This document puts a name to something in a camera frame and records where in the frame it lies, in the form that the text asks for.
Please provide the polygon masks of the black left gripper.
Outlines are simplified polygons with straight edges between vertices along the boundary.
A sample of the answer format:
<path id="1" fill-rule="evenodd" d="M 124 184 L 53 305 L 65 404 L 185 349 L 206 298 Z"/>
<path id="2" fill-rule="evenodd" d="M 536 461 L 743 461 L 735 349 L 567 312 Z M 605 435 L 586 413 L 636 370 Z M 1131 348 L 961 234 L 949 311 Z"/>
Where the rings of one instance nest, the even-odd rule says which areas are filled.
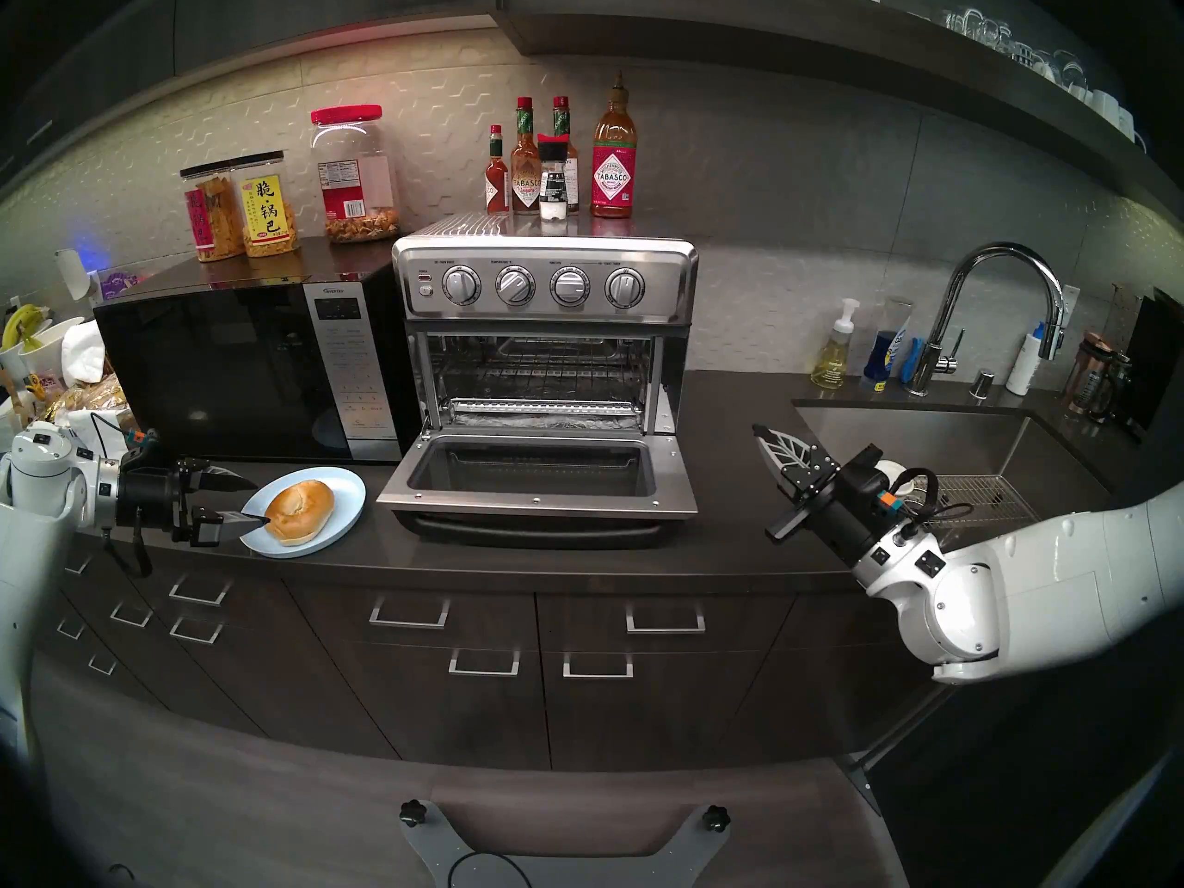
<path id="1" fill-rule="evenodd" d="M 121 465 L 116 526 L 168 530 L 174 542 L 213 548 L 270 525 L 270 517 L 245 511 L 193 507 L 187 496 L 202 490 L 238 493 L 258 485 L 205 458 L 180 458 L 170 468 Z"/>

